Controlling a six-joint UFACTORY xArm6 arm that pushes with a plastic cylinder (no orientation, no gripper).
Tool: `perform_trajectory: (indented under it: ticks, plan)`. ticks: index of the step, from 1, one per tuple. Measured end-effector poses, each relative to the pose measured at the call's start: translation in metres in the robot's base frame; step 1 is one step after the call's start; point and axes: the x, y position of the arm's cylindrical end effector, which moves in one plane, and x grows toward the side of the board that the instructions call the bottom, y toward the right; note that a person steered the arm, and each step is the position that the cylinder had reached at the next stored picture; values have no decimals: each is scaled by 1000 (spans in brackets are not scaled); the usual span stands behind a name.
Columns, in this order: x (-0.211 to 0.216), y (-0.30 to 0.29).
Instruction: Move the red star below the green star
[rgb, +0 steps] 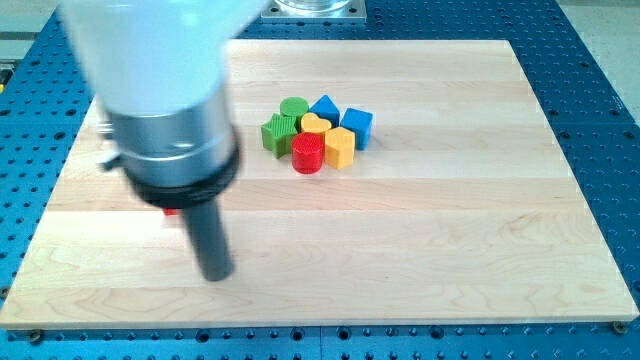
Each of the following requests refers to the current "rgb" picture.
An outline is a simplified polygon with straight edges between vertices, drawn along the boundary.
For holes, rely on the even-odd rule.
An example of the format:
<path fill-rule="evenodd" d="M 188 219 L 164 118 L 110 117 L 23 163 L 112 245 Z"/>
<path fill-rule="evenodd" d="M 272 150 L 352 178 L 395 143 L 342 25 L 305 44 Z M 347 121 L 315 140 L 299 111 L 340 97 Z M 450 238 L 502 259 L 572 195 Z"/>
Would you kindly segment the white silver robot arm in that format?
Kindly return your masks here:
<path fill-rule="evenodd" d="M 266 0 L 66 0 L 74 54 L 113 127 L 121 167 L 147 203 L 207 202 L 239 164 L 225 45 Z"/>

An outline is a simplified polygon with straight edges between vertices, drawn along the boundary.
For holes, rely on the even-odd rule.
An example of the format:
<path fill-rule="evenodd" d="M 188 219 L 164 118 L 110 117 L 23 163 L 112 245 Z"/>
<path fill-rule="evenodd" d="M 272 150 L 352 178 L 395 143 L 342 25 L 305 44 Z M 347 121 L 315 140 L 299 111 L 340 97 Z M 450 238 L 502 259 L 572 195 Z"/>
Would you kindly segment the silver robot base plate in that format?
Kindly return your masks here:
<path fill-rule="evenodd" d="M 365 0 L 270 0 L 262 23 L 348 23 L 367 20 Z"/>

